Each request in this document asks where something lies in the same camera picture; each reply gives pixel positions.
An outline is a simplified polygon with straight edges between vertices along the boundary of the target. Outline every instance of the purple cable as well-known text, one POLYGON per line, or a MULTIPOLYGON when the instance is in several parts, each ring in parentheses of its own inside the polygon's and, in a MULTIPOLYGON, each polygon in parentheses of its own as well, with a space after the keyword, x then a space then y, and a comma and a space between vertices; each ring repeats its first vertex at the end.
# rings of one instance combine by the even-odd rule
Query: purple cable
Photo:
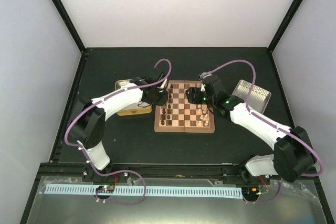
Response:
POLYGON ((280 178, 280 187, 279 187, 279 190, 277 192, 277 194, 272 198, 272 199, 269 199, 269 200, 266 200, 266 201, 262 201, 262 202, 253 202, 253 201, 248 201, 247 199, 245 199, 245 197, 243 196, 243 201, 245 201, 246 203, 250 203, 250 204, 255 204, 255 205, 262 205, 262 204, 267 204, 267 203, 271 203, 273 202, 274 200, 276 200, 279 195, 281 194, 281 191, 282 191, 282 187, 284 186, 283 185, 284 181, 282 178, 280 178))
MULTIPOLYGON (((247 93, 247 97, 246 97, 246 109, 248 112, 250 112, 250 107, 248 105, 248 102, 249 102, 249 98, 250 98, 250 95, 251 95, 251 92, 252 92, 252 89, 253 89, 253 86, 256 82, 256 70, 254 68, 254 66, 247 60, 232 60, 232 61, 229 61, 217 68, 215 68, 214 70, 210 71, 209 73, 214 73, 216 72, 217 70, 227 66, 227 65, 230 65, 232 63, 237 63, 237 62, 242 62, 242 63, 246 63, 248 64, 251 69, 252 69, 252 72, 253 72, 253 79, 252 79, 252 84, 251 84, 251 87, 247 93)), ((313 154, 313 156, 316 158, 316 160, 320 163, 320 170, 315 173, 315 174, 309 174, 309 173, 304 173, 302 174, 303 176, 306 176, 306 177, 316 177, 316 176, 319 176, 323 173, 324 171, 324 164, 323 164, 323 161, 322 159, 319 157, 319 155, 308 145, 306 144, 304 141, 302 141, 300 138, 294 136, 293 134, 291 134, 290 132, 284 130, 284 129, 281 129, 281 128, 277 128, 276 125, 272 124, 271 122, 267 121, 266 119, 260 117, 259 115, 257 115, 256 113, 254 113, 253 111, 250 112, 253 116, 255 116, 256 118, 260 119, 261 121, 263 121, 264 123, 267 123, 268 125, 272 126, 273 128, 277 129, 278 131, 280 132, 283 132, 285 133, 286 135, 290 136, 291 138, 295 139, 296 141, 298 141, 300 144, 302 144, 307 150, 309 150, 311 152, 311 154, 313 154)))
MULTIPOLYGON (((166 61, 166 62, 168 63, 168 65, 169 65, 168 73, 166 74, 166 76, 165 76, 163 79, 161 79, 161 80, 159 80, 159 81, 156 81, 156 82, 154 82, 154 83, 151 83, 151 84, 146 84, 146 85, 141 85, 141 86, 133 86, 133 87, 129 87, 129 88, 127 88, 127 89, 128 89, 128 90, 132 90, 132 89, 139 89, 139 88, 147 88, 147 87, 150 87, 150 86, 157 85, 157 84, 163 82, 164 80, 166 80, 166 79, 169 77, 170 73, 172 72, 172 64, 171 64, 171 62, 170 62, 168 59, 161 59, 161 60, 159 60, 159 61, 154 65, 154 68, 156 68, 157 65, 158 65, 159 63, 161 63, 162 61, 166 61)), ((117 95, 117 94, 120 94, 120 93, 122 93, 122 92, 125 92, 125 89, 119 89, 119 90, 117 90, 117 91, 111 93, 110 95, 108 95, 107 97, 104 98, 104 101, 106 101, 106 100, 110 99, 111 97, 113 97, 113 96, 115 96, 115 95, 117 95)), ((76 116, 76 118, 70 123, 69 127, 67 128, 67 130, 66 130, 66 132, 65 132, 65 136, 64 136, 64 142, 65 142, 67 145, 82 148, 82 146, 79 145, 79 144, 73 144, 73 143, 70 143, 70 142, 69 142, 68 137, 69 137, 70 131, 71 131, 72 127, 78 122, 78 120, 79 120, 83 115, 85 115, 88 111, 90 111, 91 109, 93 109, 95 106, 101 104, 102 102, 103 102, 103 101, 98 101, 98 102, 96 102, 96 103, 90 105, 90 106, 87 107, 85 110, 83 110, 82 112, 80 112, 79 115, 76 116)), ((132 170, 118 170, 118 171, 113 172, 113 173, 102 174, 102 173, 100 173, 100 172, 96 169, 96 167, 93 165, 93 163, 90 162, 90 158, 88 157, 88 155, 87 155, 85 149, 83 148, 83 149, 81 149, 81 150, 83 151, 85 158, 89 161, 89 163, 90 163, 92 169, 94 170, 94 172, 97 173, 99 176, 106 177, 106 176, 112 176, 112 175, 114 175, 114 174, 118 174, 118 173, 125 173, 125 172, 127 172, 127 173, 133 173, 133 174, 137 175, 137 176, 142 180, 142 182, 143 182, 144 192, 143 192, 142 198, 141 198, 140 200, 138 200, 138 201, 136 201, 136 202, 132 202, 132 203, 120 202, 120 201, 115 201, 115 200, 105 200, 106 202, 112 202, 112 203, 116 203, 116 204, 120 204, 120 205, 126 205, 126 206, 133 206, 133 205, 136 205, 136 204, 138 204, 138 203, 140 203, 140 202, 142 202, 142 201, 144 200, 144 198, 145 198, 145 196, 146 196, 146 183, 145 183, 145 180, 143 179, 143 177, 142 177, 139 173, 134 172, 134 171, 132 171, 132 170)))

